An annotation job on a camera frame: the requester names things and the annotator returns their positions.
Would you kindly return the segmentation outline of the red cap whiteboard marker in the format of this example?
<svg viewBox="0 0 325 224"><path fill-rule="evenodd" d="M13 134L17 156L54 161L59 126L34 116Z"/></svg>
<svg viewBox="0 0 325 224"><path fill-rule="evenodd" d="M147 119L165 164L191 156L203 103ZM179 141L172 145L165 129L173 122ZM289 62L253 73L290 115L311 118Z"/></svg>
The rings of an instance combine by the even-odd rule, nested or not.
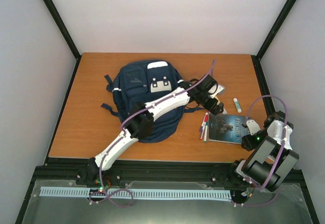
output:
<svg viewBox="0 0 325 224"><path fill-rule="evenodd" d="M203 138L204 136L204 132L205 132L205 126L206 126L206 123L207 123L207 120L208 120L208 116L209 116L209 113L206 112L205 113L205 117L203 119L203 122L201 124L201 127L200 127L200 140Z"/></svg>

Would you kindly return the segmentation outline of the green cap whiteboard marker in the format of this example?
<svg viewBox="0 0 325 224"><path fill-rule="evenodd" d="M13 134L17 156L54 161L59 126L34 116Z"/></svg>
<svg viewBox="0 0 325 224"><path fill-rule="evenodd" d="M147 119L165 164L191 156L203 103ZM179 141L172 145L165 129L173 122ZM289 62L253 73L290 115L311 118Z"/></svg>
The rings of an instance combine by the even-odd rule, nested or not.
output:
<svg viewBox="0 0 325 224"><path fill-rule="evenodd" d="M204 143L207 142L208 125L209 125L209 120L207 119L206 122L205 122L204 133L203 133L203 141L204 141Z"/></svg>

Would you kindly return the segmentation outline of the purple cap whiteboard marker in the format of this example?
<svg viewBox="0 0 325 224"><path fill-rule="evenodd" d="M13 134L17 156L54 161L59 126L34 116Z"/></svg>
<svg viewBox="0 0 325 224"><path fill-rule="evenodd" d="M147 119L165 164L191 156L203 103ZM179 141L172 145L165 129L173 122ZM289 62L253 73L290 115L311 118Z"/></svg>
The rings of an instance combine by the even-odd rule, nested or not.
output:
<svg viewBox="0 0 325 224"><path fill-rule="evenodd" d="M200 133L204 133L205 130L205 126L206 126L206 121L204 121L200 127Z"/></svg>

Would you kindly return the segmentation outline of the dark blue Wuthering Heights book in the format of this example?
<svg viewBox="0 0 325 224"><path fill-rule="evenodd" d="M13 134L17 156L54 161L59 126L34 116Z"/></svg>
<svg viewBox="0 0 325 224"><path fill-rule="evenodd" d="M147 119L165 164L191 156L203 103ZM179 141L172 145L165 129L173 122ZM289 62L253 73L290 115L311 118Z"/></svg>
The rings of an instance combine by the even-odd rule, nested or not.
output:
<svg viewBox="0 0 325 224"><path fill-rule="evenodd" d="M218 114L209 115L208 139L209 141L241 144L242 137L250 134L244 127L245 116Z"/></svg>

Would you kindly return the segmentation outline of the navy blue backpack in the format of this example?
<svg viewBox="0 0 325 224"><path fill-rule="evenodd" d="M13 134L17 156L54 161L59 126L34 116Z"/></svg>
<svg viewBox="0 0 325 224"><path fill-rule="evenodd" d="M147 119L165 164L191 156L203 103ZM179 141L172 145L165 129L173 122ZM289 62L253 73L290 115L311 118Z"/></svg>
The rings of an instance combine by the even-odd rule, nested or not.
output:
<svg viewBox="0 0 325 224"><path fill-rule="evenodd" d="M101 107L110 111L113 116L124 122L137 102L157 100L175 90L184 80L180 73L168 61L153 59L131 62L123 66L112 80L109 75L104 78L108 82L106 90L112 93L117 111L103 103ZM140 140L141 143L158 143L166 140L177 129L184 113L201 110L199 107L178 107L154 123L151 134Z"/></svg>

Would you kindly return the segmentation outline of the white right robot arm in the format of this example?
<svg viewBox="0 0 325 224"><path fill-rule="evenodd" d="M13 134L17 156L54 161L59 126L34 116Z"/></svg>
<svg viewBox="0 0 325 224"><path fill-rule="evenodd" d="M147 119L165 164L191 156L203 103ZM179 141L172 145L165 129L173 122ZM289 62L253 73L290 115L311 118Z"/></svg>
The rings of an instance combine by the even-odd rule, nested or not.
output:
<svg viewBox="0 0 325 224"><path fill-rule="evenodd" d="M275 191L299 160L290 145L294 125L285 122L285 113L277 111L264 121L264 127L253 119L242 123L248 134L242 137L241 147L252 154L235 161L232 176L250 184L267 184L265 189Z"/></svg>

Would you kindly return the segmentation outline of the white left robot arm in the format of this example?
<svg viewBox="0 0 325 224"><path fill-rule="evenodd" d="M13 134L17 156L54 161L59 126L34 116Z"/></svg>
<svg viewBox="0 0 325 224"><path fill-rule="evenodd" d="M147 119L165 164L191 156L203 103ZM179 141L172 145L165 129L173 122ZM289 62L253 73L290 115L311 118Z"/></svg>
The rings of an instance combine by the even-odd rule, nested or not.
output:
<svg viewBox="0 0 325 224"><path fill-rule="evenodd" d="M121 132L101 153L87 161L86 179L93 184L105 181L106 172L131 145L147 138L154 123L166 113L196 102L208 112L223 112L223 103L217 98L218 82L205 74L199 81L183 81L169 94L147 103L137 102L132 114L122 123Z"/></svg>

